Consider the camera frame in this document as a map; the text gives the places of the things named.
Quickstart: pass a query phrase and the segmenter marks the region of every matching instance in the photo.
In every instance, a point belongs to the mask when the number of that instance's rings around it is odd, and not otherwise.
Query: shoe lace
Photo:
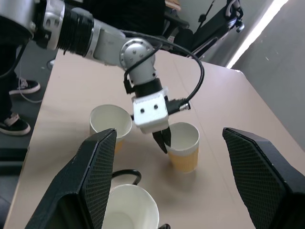
[[[27,80],[20,77],[19,87],[27,87],[27,86],[28,86]]]
[[[19,115],[17,113],[12,113],[9,118],[4,120],[4,124],[7,126],[12,126],[19,119]]]

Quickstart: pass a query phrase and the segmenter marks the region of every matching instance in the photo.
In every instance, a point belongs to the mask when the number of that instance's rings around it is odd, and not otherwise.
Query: white paper cup
[[[128,112],[111,104],[95,107],[91,111],[89,122],[90,135],[110,128],[116,129],[115,154],[121,149],[124,138],[132,129],[132,118]]]
[[[172,142],[166,149],[174,168],[184,173],[194,171],[198,164],[198,129],[189,123],[175,123],[170,129]]]
[[[158,229],[159,211],[152,196],[136,185],[110,191],[102,229]]]

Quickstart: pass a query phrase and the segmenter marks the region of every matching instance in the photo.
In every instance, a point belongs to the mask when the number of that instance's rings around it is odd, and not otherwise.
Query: yellow paper cup
[[[170,129],[172,142],[166,148],[174,168],[184,173],[194,171],[198,164],[198,129],[189,123],[175,123]]]
[[[124,138],[132,129],[132,118],[128,112],[111,104],[95,107],[91,111],[89,122],[90,135],[110,128],[116,129],[115,154],[122,148]]]

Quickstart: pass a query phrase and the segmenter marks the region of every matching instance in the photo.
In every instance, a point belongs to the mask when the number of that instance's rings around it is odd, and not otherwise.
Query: white sole
[[[11,136],[23,136],[28,134],[31,131],[30,125],[25,130],[20,131],[8,131],[0,128],[0,132],[4,133],[5,135],[11,135]]]
[[[37,91],[39,91],[39,89],[40,89],[40,84],[38,84],[36,87],[33,87],[33,88],[31,88],[31,89],[25,89],[25,90],[12,90],[12,91],[10,91],[10,95],[12,95],[12,94],[20,94],[20,92],[22,93],[22,94],[31,94],[31,93],[34,93],[34,92],[37,92]]]

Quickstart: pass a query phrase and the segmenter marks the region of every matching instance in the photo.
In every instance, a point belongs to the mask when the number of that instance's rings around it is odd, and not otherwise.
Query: black sneaker
[[[19,118],[16,113],[11,113],[8,118],[0,122],[0,132],[6,135],[22,136],[30,132],[30,125]]]
[[[26,80],[23,78],[16,78],[15,82],[12,84],[12,89],[10,90],[10,94],[31,94],[37,92],[40,89],[40,84],[33,80]]]

